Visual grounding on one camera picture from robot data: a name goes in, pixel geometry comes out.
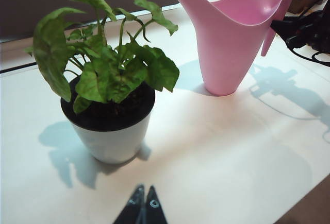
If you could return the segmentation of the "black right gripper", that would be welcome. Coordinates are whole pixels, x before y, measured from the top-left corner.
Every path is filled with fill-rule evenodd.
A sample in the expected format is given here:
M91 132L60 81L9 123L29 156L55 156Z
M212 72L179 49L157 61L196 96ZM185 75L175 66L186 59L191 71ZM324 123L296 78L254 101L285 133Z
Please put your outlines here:
M329 53L329 12L315 11L309 15L288 16L284 21L273 20L271 28L277 34L286 34L289 49L309 45L320 53Z

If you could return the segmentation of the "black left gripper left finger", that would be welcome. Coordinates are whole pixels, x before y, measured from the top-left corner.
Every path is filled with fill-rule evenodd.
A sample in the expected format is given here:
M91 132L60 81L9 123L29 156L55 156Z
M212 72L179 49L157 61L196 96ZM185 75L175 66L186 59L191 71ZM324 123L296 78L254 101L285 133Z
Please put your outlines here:
M113 223L145 223L144 196L144 185L138 184Z

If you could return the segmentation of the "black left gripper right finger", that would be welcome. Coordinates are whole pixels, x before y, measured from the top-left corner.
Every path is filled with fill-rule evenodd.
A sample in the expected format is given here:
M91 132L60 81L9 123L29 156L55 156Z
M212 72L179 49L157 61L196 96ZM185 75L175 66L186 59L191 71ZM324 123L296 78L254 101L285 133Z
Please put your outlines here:
M142 223L167 224L155 187L149 188L142 212Z

